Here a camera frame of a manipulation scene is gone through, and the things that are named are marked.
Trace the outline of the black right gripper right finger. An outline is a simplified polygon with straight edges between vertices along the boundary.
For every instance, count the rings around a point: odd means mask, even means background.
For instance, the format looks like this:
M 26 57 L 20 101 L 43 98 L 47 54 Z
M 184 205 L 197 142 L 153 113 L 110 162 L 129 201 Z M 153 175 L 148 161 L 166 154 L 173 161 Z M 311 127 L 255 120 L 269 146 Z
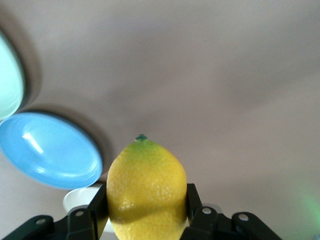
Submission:
M 260 218 L 250 212 L 237 212 L 232 218 L 203 205 L 196 185 L 187 184 L 187 226 L 182 240 L 281 240 Z

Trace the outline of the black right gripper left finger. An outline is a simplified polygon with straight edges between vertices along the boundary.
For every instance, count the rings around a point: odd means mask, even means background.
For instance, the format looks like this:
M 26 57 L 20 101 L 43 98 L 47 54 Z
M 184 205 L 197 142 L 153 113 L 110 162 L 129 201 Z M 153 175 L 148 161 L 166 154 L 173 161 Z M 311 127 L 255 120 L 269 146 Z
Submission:
M 5 240 L 99 240 L 109 219 L 107 189 L 102 184 L 88 206 L 72 210 L 54 221 L 37 215 L 4 237 Z

